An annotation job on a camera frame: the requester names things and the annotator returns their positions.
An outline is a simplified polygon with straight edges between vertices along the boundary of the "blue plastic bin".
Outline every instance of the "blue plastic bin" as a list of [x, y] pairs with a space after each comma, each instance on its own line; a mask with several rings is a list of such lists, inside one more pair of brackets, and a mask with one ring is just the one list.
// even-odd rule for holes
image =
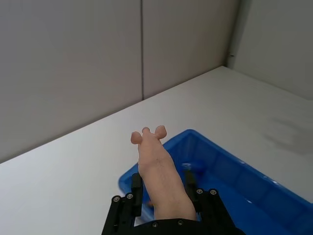
[[[198, 187], [216, 188], [234, 223], [247, 235], [313, 235], [311, 203], [198, 132], [186, 130], [167, 141], [164, 148], [172, 156], [182, 180], [182, 163], [205, 164], [204, 172], [194, 172]], [[131, 191], [131, 176], [136, 172], [137, 164], [119, 179], [124, 193]], [[145, 189], [143, 201], [149, 201]], [[153, 220], [153, 209], [143, 204], [141, 219]]]

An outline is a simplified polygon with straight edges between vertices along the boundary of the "white tabletop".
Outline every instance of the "white tabletop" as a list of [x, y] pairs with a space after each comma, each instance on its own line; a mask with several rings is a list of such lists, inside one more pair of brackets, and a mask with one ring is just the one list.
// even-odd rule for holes
[[99, 235], [118, 178], [137, 161], [130, 134], [195, 129], [313, 202], [312, 102], [217, 68], [0, 164], [0, 234]]

